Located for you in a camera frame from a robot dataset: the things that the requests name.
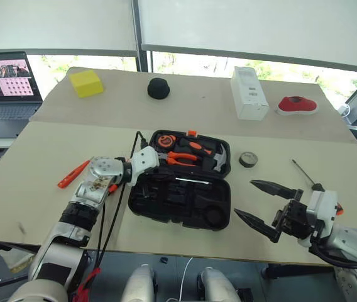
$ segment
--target floor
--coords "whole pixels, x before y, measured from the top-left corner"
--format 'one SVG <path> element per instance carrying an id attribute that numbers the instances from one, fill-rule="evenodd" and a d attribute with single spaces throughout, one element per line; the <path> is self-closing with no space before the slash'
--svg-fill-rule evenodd
<path id="1" fill-rule="evenodd" d="M 92 287 L 91 302 L 119 301 L 126 281 L 141 264 L 149 264 L 157 272 L 157 302 L 178 298 L 180 282 L 187 257 L 166 256 L 167 263 L 160 261 L 160 255 L 107 253 L 103 258 L 102 272 Z M 196 259 L 189 264 L 183 286 L 183 301 L 197 299 L 196 279 L 205 267 L 214 267 L 223 272 L 235 288 L 251 288 L 255 302 L 344 302 L 344 298 L 332 274 L 287 277 L 266 281 L 260 270 L 266 264 L 216 259 Z M 0 279 L 5 280 L 26 274 L 11 274 L 0 257 Z M 0 301 L 7 301 L 20 286 L 13 284 L 0 288 Z"/>

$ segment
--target table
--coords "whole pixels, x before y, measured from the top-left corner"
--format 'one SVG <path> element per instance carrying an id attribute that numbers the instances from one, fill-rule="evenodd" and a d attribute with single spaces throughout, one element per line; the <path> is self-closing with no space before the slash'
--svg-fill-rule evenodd
<path id="1" fill-rule="evenodd" d="M 262 121 L 246 121 L 237 119 L 230 79 L 97 69 L 105 91 L 81 99 L 68 75 L 83 70 L 87 69 L 71 68 L 31 120 L 357 143 L 317 84 L 261 81 L 271 110 Z M 166 79 L 170 86 L 164 100 L 146 93 L 154 77 Z M 273 109 L 285 96 L 313 99 L 320 110 L 310 116 L 280 116 Z"/>
<path id="2" fill-rule="evenodd" d="M 0 160 L 0 241 L 41 244 L 84 174 L 64 190 L 56 186 L 57 182 L 93 155 L 128 156 L 135 131 L 69 123 L 29 123 Z M 153 132 L 142 131 L 146 138 Z M 304 189 L 302 202 L 307 203 L 310 184 L 291 163 L 294 158 L 314 179 L 339 193 L 345 214 L 336 218 L 337 222 L 357 227 L 357 144 L 205 134 L 224 139 L 231 146 L 232 171 L 226 180 L 231 186 L 232 208 L 249 211 L 271 223 L 276 211 L 285 205 L 284 199 L 248 184 L 251 179 Z M 252 169 L 237 162 L 245 150 L 259 157 Z M 228 227 L 219 232 L 136 216 L 126 206 L 128 194 L 126 190 L 108 250 L 323 264 L 298 245 L 295 238 L 283 234 L 279 243 L 271 243 L 235 215 Z M 115 194 L 107 199 L 106 228 L 117 198 Z M 25 235 L 18 230 L 18 222 L 24 226 Z M 88 244 L 90 249 L 96 247 L 98 230 L 97 223 Z"/>

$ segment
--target yellow block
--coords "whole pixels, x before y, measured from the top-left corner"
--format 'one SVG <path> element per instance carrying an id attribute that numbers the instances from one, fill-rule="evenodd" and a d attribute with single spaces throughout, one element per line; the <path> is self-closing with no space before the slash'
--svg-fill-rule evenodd
<path id="1" fill-rule="evenodd" d="M 102 82 L 93 70 L 71 74 L 70 81 L 80 98 L 103 92 Z"/>

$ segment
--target black tool case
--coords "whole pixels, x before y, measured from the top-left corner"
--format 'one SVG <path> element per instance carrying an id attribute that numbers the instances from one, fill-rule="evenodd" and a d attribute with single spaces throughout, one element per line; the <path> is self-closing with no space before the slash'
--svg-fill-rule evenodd
<path id="1" fill-rule="evenodd" d="M 160 139 L 171 136 L 175 138 L 172 145 L 161 147 Z M 189 142 L 200 144 L 202 150 L 190 147 Z M 191 228 L 215 231 L 225 228 L 231 209 L 230 187 L 224 180 L 231 170 L 229 144 L 194 131 L 158 130 L 152 135 L 150 146 L 161 154 L 192 154 L 197 160 L 176 159 L 194 165 L 182 166 L 159 159 L 160 166 L 140 175 L 131 190 L 128 206 L 133 213 L 162 222 L 182 222 Z M 222 148 L 226 160 L 218 172 L 214 170 L 217 164 L 214 156 L 222 154 Z"/>

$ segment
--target laptop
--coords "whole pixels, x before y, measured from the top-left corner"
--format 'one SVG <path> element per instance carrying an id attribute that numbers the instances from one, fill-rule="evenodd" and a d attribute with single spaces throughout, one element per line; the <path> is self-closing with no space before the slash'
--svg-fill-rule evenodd
<path id="1" fill-rule="evenodd" d="M 0 138 L 17 137 L 42 102 L 26 53 L 0 53 Z"/>

